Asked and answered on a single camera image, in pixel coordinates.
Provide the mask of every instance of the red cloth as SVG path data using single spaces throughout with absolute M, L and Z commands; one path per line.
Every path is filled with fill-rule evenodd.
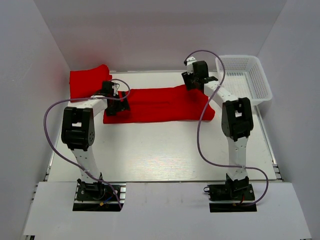
M 208 101 L 208 97 L 201 91 L 197 89 L 187 91 L 185 85 L 132 89 L 127 99 L 130 111 L 117 112 L 116 116 L 107 116 L 104 113 L 104 124 L 199 120 Z M 203 120 L 210 121 L 214 116 L 215 111 L 208 106 Z
M 102 88 L 102 82 L 111 80 L 109 68 L 100 65 L 83 71 L 70 71 L 70 98 L 88 98 Z
M 102 82 L 112 76 L 106 65 L 94 69 L 70 72 L 70 98 L 86 98 L 102 88 Z M 103 123 L 154 123 L 199 120 L 208 97 L 197 89 L 187 91 L 185 85 L 167 88 L 132 89 L 128 96 L 130 111 L 106 116 Z M 215 111 L 208 106 L 204 121 L 214 118 Z

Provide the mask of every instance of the cable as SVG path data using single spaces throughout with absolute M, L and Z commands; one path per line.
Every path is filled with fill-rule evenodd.
M 196 145 L 197 145 L 197 148 L 198 148 L 198 152 L 200 154 L 200 156 L 202 157 L 202 159 L 204 161 L 206 161 L 208 164 L 211 164 L 213 166 L 216 166 L 216 167 L 221 167 L 221 168 L 237 168 L 237 169 L 249 169 L 249 170 L 257 170 L 259 172 L 261 172 L 264 177 L 265 177 L 265 180 L 266 180 L 266 185 L 265 185 L 265 190 L 263 192 L 263 194 L 261 195 L 261 197 L 252 202 L 252 203 L 249 203 L 249 204 L 246 204 L 246 206 L 252 206 L 258 202 L 260 202 L 264 196 L 266 195 L 267 191 L 268 191 L 268 188 L 269 188 L 269 179 L 268 179 L 268 176 L 267 174 L 261 170 L 260 168 L 257 168 L 257 167 L 253 167 L 253 166 L 240 166 L 240 165 L 225 165 L 225 164 L 218 164 L 218 163 L 214 163 L 214 162 L 211 162 L 209 161 L 208 159 L 206 159 L 206 157 L 203 155 L 202 151 L 201 151 L 201 148 L 200 148 L 200 126 L 201 126 L 201 122 L 202 122 L 202 119 L 204 117 L 204 114 L 207 110 L 207 107 L 210 103 L 210 101 L 214 98 L 214 96 L 216 95 L 216 93 L 219 91 L 219 89 L 221 88 L 222 84 L 224 83 L 224 80 L 225 80 L 225 77 L 226 77 L 226 68 L 225 68 L 225 65 L 223 63 L 223 61 L 221 60 L 221 58 L 216 54 L 214 53 L 213 51 L 209 51 L 209 50 L 196 50 L 196 51 L 193 51 L 192 53 L 190 53 L 184 61 L 187 61 L 187 59 L 195 54 L 195 53 L 198 53 L 198 52 L 206 52 L 206 53 L 210 53 L 210 54 L 213 54 L 214 56 L 216 56 L 217 59 L 219 59 L 221 65 L 222 65 L 222 68 L 223 68 L 223 76 L 222 76 L 222 80 L 221 82 L 219 83 L 219 85 L 216 87 L 216 89 L 213 91 L 212 95 L 209 97 L 208 101 L 206 102 L 204 108 L 203 108 L 203 111 L 201 113 L 201 116 L 200 116 L 200 119 L 199 119 L 199 122 L 198 122 L 198 126 L 197 126 L 197 130 L 196 130 Z
M 112 199 L 112 196 L 109 197 L 107 200 L 103 201 L 103 204 L 106 204 L 108 201 L 110 201 Z
M 92 199 L 94 199 L 94 200 L 100 200 L 100 199 L 102 199 L 104 196 L 105 196 L 105 194 L 106 194 L 106 189 L 104 189 L 104 191 L 103 191 L 103 194 L 102 194 L 102 197 L 100 197 L 100 198 L 92 198 Z
M 73 165 L 77 166 L 78 168 L 80 168 L 80 169 L 81 169 L 82 171 L 84 171 L 91 179 L 93 179 L 93 180 L 95 180 L 95 181 L 97 181 L 97 182 L 101 182 L 101 183 L 107 184 L 107 185 L 111 188 L 112 192 L 114 193 L 114 195 L 115 195 L 115 197 L 116 197 L 116 200 L 117 200 L 117 202 L 118 202 L 118 204 L 119 204 L 120 209 L 122 209 L 122 206 L 121 206 L 121 203 L 120 203 L 120 199 L 119 199 L 118 195 L 116 194 L 114 187 L 113 187 L 109 182 L 107 182 L 107 181 L 104 181 L 104 180 L 102 180 L 102 179 L 95 178 L 95 177 L 94 177 L 89 171 L 87 171 L 83 166 L 81 166 L 81 165 L 75 163 L 74 161 L 68 159 L 67 157 L 63 156 L 63 155 L 55 148 L 55 146 L 53 145 L 53 143 L 52 143 L 52 141 L 51 141 L 51 139 L 50 139 L 50 137 L 49 137 L 48 128 L 47 128 L 47 117 L 48 117 L 48 113 L 50 112 L 50 110 L 51 110 L 54 106 L 56 106 L 56 105 L 58 105 L 58 104 L 62 104 L 62 103 L 70 102 L 70 101 L 87 101 L 87 100 L 92 100 L 92 99 L 109 99 L 109 100 L 121 101 L 121 100 L 123 100 L 123 99 L 125 99 L 125 98 L 127 98 L 127 97 L 129 96 L 131 89 L 130 89 L 129 85 L 128 85 L 125 81 L 120 80 L 120 79 L 116 79 L 116 78 L 115 78 L 115 79 L 112 79 L 111 81 L 119 81 L 119 82 L 122 82 L 123 84 L 125 84 L 125 85 L 127 86 L 127 88 L 128 88 L 128 94 L 127 94 L 126 96 L 124 96 L 124 97 L 121 97 L 121 98 L 114 98 L 114 97 L 108 97 L 108 96 L 97 96 L 97 97 L 80 97 L 80 98 L 73 98 L 73 99 L 70 99 L 70 98 L 69 98 L 69 99 L 64 99 L 64 100 L 57 101 L 57 102 L 55 102 L 54 104 L 52 104 L 50 107 L 48 107 L 48 109 L 45 111 L 45 114 L 44 114 L 44 117 L 43 117 L 43 129 L 44 129 L 44 134 L 45 134 L 46 140 L 48 141 L 51 149 L 52 149 L 60 158 L 62 158 L 63 160 L 65 160 L 65 161 L 67 161 L 68 163 L 73 164 Z

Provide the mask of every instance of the plastic basket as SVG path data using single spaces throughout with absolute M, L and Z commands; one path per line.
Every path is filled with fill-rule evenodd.
M 247 97 L 255 106 L 272 98 L 265 72 L 256 56 L 223 55 L 220 56 L 225 67 L 223 87 L 238 98 Z M 221 82 L 223 68 L 216 58 L 218 79 Z

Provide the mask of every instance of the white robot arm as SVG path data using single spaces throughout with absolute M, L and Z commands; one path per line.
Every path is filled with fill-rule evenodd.
M 205 61 L 197 61 L 193 56 L 186 62 L 186 72 L 182 73 L 187 90 L 199 89 L 210 97 L 219 85 L 218 79 L 209 77 Z M 221 127 L 228 141 L 229 165 L 243 168 L 228 168 L 224 189 L 231 199 L 239 198 L 248 191 L 249 178 L 246 166 L 246 148 L 253 129 L 253 117 L 250 100 L 238 98 L 224 87 L 221 87 L 212 99 L 222 109 Z
M 96 99 L 85 101 L 76 107 L 67 106 L 63 112 L 62 142 L 67 144 L 77 163 L 97 179 L 103 179 L 103 176 L 98 170 L 92 150 L 95 140 L 94 117 L 101 111 L 106 111 L 108 116 L 112 116 L 117 112 L 130 109 L 127 99 L 124 101 L 97 99 L 98 97 L 119 98 L 115 91 L 115 84 L 111 81 L 104 81 L 102 89 L 94 95 Z M 95 183 L 84 171 L 80 171 L 82 182 Z
M 92 109 L 93 117 L 95 117 L 98 113 L 107 109 L 107 107 L 108 107 L 108 103 L 106 99 L 93 99 L 93 100 L 85 101 L 84 103 L 77 106 L 76 108 L 79 110 Z M 91 132 L 89 132 L 88 138 L 89 138 L 88 139 L 89 142 L 93 143 L 95 139 L 94 129 Z M 99 179 L 102 176 L 102 174 L 100 173 L 96 165 L 96 160 L 95 160 L 95 156 L 94 156 L 91 145 L 86 150 L 83 148 L 73 148 L 71 149 L 71 151 L 74 154 L 77 163 L 83 166 L 95 178 Z M 89 184 L 95 182 L 92 178 L 90 178 L 87 174 L 85 174 L 84 171 L 82 170 L 80 171 L 81 171 L 81 180 L 83 182 L 86 182 Z

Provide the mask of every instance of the gray wall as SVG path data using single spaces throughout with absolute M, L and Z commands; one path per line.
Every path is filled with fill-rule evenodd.
M 276 160 L 320 239 L 320 1 L 288 0 L 258 57 L 273 99 L 260 109 Z
M 0 238 L 17 240 L 51 155 L 43 115 L 67 96 L 69 67 L 32 0 L 1 1 L 0 32 Z
M 286 2 L 34 1 L 72 70 L 117 71 L 182 70 L 197 49 L 256 56 Z

